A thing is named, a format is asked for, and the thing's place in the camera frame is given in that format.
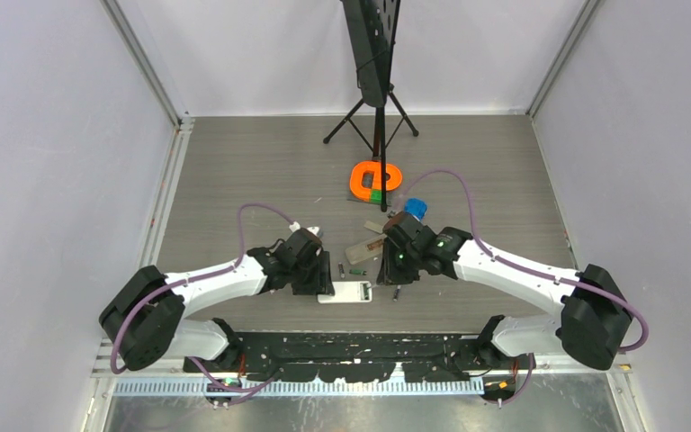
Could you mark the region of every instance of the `blue cap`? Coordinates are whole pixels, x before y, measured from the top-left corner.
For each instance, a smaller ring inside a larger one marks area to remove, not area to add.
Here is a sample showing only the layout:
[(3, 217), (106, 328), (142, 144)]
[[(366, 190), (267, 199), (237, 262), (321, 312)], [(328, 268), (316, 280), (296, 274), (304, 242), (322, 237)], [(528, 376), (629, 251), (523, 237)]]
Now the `blue cap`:
[(425, 217), (425, 212), (427, 212), (427, 204), (417, 198), (409, 198), (407, 203), (404, 204), (404, 212), (411, 214), (416, 217), (418, 221), (421, 221), (422, 218)]

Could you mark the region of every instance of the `wooden block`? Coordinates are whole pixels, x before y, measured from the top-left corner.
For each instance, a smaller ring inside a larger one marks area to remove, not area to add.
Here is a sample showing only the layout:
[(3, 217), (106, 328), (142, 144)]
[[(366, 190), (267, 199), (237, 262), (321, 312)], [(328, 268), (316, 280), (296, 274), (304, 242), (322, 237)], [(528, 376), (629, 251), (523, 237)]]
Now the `wooden block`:
[(345, 250), (345, 257), (351, 265), (359, 264), (372, 257), (382, 254), (382, 242), (385, 234), (365, 240), (358, 245), (353, 245)]
[(374, 231), (378, 234), (382, 234), (382, 225), (379, 223), (375, 223), (375, 222), (372, 222), (371, 220), (368, 220), (367, 222), (364, 223), (364, 227), (370, 231)]

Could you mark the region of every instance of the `black mounting base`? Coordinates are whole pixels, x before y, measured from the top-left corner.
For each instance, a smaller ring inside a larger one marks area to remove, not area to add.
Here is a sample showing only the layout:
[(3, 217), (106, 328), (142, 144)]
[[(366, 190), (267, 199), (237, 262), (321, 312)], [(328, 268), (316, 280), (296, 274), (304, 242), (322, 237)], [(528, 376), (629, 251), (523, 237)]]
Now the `black mounting base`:
[[(315, 377), (326, 383), (385, 381), (398, 362), (407, 383), (467, 381), (467, 372), (491, 367), (480, 358), (476, 339), (463, 334), (237, 332), (237, 337), (252, 381), (272, 376), (291, 383)], [(508, 360), (500, 366), (515, 361)], [(238, 362), (202, 363), (212, 373), (239, 368)], [(199, 372), (190, 361), (184, 371)]]

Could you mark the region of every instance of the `orange plastic object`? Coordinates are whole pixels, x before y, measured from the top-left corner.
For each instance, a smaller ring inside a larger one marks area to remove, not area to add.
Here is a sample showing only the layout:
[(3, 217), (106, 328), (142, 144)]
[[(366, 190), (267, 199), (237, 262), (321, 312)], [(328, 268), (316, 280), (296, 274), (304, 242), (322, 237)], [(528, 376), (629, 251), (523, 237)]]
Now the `orange plastic object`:
[[(388, 178), (385, 180), (385, 191), (390, 192), (398, 189), (403, 179), (401, 171), (395, 165), (385, 164), (385, 172), (388, 174)], [(364, 176), (367, 174), (372, 175), (372, 188), (363, 185)], [(380, 162), (375, 160), (359, 162), (351, 171), (351, 194), (368, 203), (379, 203), (381, 178)]]

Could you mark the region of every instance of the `gray table surface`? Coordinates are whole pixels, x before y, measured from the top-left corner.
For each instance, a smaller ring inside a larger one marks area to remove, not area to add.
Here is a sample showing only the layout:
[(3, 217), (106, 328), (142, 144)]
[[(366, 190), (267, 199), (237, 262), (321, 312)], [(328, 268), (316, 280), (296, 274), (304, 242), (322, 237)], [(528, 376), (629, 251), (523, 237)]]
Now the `gray table surface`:
[[(414, 116), (420, 136), (402, 127), (388, 148), (405, 184), (431, 168), (464, 175), (474, 194), (481, 236), (492, 245), (553, 266), (570, 266), (550, 181), (530, 119), (525, 116)], [(345, 249), (374, 236), (364, 222), (384, 223), (378, 206), (347, 200), (348, 178), (371, 151), (347, 125), (325, 145), (337, 117), (198, 119), (186, 152), (158, 267), (180, 272), (228, 262), (237, 256), (235, 213), (242, 203), (271, 203), (302, 225), (318, 225), (337, 262)], [(356, 117), (371, 136), (372, 117)], [(388, 117), (388, 127), (398, 117)], [(462, 188), (434, 175), (410, 196), (425, 200), (425, 223), (469, 230)], [(287, 238), (286, 223), (265, 210), (244, 216), (247, 248)], [(378, 261), (359, 268), (374, 282)], [(348, 276), (349, 280), (363, 279)], [(461, 331), (477, 333), (492, 315), (539, 311), (517, 298), (475, 283), (424, 275), (392, 301), (393, 287), (375, 287), (365, 304), (319, 305), (290, 289), (226, 301), (195, 318), (221, 317), (243, 330)]]

